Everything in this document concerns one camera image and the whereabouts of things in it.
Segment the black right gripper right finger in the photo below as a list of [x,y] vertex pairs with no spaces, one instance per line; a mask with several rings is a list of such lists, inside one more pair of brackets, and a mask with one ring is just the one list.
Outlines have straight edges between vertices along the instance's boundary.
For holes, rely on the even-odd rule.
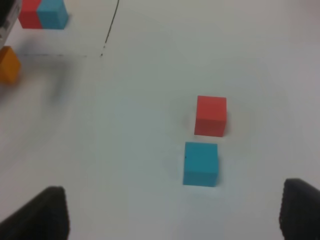
[[320,238],[320,191],[299,178],[284,182],[279,228],[285,240]]

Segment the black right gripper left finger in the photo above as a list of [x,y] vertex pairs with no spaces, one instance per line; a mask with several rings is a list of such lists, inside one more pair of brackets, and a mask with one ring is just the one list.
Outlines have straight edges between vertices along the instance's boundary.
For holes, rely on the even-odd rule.
[[0,222],[2,240],[67,240],[70,217],[66,191],[49,186]]

